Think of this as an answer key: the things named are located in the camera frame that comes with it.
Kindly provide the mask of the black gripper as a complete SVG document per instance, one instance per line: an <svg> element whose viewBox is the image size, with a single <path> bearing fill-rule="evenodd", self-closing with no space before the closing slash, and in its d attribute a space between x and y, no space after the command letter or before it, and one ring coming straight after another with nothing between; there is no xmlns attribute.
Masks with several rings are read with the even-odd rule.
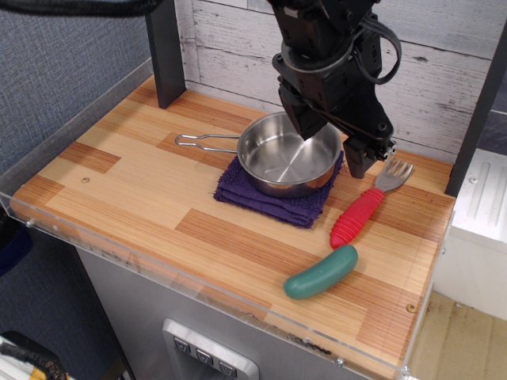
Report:
<svg viewBox="0 0 507 380"><path fill-rule="evenodd" d="M273 57L281 104L303 140L331 124L348 138L344 142L352 177L363 179L377 161L395 153L394 127L376 93L376 84L357 67L357 55L337 62L311 63L300 69L280 52Z"/></svg>

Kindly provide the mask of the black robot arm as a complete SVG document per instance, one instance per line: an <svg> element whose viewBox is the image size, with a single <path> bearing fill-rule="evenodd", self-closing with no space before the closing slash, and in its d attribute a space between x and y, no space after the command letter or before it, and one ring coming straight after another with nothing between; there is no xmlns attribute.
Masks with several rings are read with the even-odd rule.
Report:
<svg viewBox="0 0 507 380"><path fill-rule="evenodd" d="M381 41L402 57L398 36L381 23L373 1L272 1L282 35L273 57L279 74L279 96L303 139L332 124L347 135L349 171L364 177L377 161L395 151L394 128L375 88L388 83L396 62L382 74Z"/></svg>

